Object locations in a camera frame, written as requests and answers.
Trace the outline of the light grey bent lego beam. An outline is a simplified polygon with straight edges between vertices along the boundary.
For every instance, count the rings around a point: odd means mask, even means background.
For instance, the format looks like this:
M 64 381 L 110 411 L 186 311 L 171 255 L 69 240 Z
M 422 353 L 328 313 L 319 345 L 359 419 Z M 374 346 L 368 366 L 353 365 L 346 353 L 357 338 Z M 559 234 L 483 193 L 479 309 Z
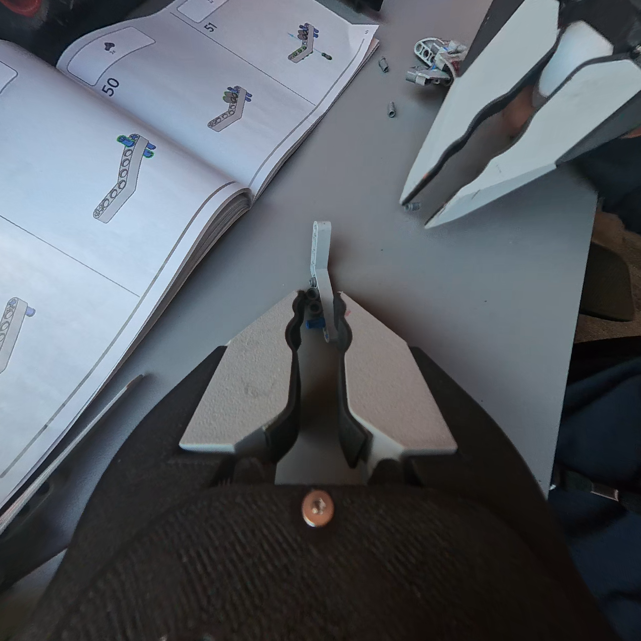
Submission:
M 329 221 L 316 220 L 312 231 L 310 284 L 317 289 L 323 308 L 325 340 L 336 342 L 338 334 L 334 320 L 334 292 L 328 271 L 332 224 Z

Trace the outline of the person's right hand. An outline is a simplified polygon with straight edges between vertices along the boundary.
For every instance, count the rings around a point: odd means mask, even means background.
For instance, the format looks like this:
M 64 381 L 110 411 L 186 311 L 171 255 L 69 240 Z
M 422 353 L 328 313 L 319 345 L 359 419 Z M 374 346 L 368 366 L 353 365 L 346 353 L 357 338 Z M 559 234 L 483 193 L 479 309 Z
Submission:
M 516 139 L 546 99 L 535 84 L 526 85 L 502 110 L 502 129 L 509 140 Z

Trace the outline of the grey lego connector piece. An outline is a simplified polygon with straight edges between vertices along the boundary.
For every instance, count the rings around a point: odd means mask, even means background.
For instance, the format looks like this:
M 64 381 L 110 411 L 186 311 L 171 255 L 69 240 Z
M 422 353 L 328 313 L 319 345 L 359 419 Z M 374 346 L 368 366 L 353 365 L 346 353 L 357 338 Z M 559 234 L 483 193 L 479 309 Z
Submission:
M 449 86 L 452 82 L 452 77 L 448 72 L 436 67 L 425 66 L 411 67 L 407 70 L 405 79 L 410 83 L 418 84 L 420 86 L 426 86 L 429 84 Z

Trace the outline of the lego instruction booklet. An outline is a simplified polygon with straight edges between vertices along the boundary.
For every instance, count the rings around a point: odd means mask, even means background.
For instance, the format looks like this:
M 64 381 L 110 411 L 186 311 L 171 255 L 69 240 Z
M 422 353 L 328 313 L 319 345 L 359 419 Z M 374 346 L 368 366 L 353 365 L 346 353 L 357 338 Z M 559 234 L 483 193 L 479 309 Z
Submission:
M 1 507 L 377 48 L 318 1 L 1 41 Z

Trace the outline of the person's right forearm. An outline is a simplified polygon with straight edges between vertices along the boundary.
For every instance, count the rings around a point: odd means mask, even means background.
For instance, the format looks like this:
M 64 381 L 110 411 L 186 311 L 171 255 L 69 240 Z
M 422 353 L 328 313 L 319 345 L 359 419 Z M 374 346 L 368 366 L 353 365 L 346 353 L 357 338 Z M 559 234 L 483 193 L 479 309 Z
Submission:
M 640 128 L 583 153 L 573 164 L 596 189 L 602 211 L 640 214 Z

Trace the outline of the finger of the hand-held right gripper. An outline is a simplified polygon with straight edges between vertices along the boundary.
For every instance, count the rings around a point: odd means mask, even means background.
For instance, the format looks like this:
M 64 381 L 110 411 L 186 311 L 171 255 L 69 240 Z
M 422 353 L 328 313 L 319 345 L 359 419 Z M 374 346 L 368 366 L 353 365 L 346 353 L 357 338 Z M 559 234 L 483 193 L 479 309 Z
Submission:
M 557 43 L 559 1 L 493 1 L 401 192 L 409 203 L 541 68 Z
M 492 158 L 426 223 L 457 220 L 640 126 L 640 58 L 613 56 L 581 65 Z

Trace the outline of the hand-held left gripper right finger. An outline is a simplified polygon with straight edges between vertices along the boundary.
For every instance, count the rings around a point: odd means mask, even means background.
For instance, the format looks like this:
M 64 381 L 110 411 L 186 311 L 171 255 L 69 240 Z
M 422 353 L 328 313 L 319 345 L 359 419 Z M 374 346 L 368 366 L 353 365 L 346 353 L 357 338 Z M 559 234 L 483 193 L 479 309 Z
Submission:
M 339 443 L 351 469 L 451 455 L 458 445 L 410 347 L 345 293 L 334 298 Z

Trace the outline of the person's navy clothing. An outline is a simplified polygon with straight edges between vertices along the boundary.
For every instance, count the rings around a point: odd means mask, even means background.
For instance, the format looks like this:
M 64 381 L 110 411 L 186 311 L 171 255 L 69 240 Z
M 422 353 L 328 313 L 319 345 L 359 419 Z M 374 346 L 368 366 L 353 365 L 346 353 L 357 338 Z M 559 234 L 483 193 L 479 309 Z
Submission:
M 568 385 L 549 504 L 623 640 L 640 639 L 640 357 Z

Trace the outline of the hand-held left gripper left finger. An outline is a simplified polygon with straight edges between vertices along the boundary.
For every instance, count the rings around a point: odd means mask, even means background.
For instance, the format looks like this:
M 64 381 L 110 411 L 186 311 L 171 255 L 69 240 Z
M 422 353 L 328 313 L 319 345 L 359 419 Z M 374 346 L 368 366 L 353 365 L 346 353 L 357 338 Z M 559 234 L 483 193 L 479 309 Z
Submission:
M 295 290 L 229 341 L 181 449 L 264 463 L 284 457 L 299 433 L 304 311 L 304 292 Z

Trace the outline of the grey technic parts cluster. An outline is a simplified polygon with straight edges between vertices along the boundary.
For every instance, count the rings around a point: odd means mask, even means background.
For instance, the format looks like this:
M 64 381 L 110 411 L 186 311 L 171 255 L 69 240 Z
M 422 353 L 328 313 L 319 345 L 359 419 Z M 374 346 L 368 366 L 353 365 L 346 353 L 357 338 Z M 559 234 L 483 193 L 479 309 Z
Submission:
M 467 56 L 468 46 L 455 40 L 441 41 L 434 57 L 434 65 L 450 78 L 458 76 L 460 66 Z

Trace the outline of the thin grey flat board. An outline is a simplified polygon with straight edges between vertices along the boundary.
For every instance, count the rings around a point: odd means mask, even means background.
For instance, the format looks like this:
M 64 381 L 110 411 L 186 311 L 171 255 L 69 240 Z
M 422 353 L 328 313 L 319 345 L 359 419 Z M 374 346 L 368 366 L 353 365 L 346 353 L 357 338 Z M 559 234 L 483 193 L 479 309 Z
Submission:
M 73 449 L 82 442 L 82 440 L 99 425 L 108 414 L 114 410 L 117 405 L 125 399 L 133 389 L 145 378 L 145 374 L 139 374 L 132 380 L 128 381 L 126 385 L 120 389 L 115 396 L 102 408 L 102 410 L 73 438 L 67 441 L 65 447 L 60 448 L 56 446 L 55 456 L 48 457 L 48 464 L 38 470 L 29 477 L 28 482 L 24 488 L 20 489 L 17 497 L 12 499 L 8 507 L 6 507 L 1 514 L 1 534 L 9 528 L 12 522 L 18 517 L 19 513 L 25 509 L 29 501 L 36 496 L 38 491 L 44 486 L 45 482 L 53 475 L 53 473 L 60 467 L 62 461 L 73 451 Z

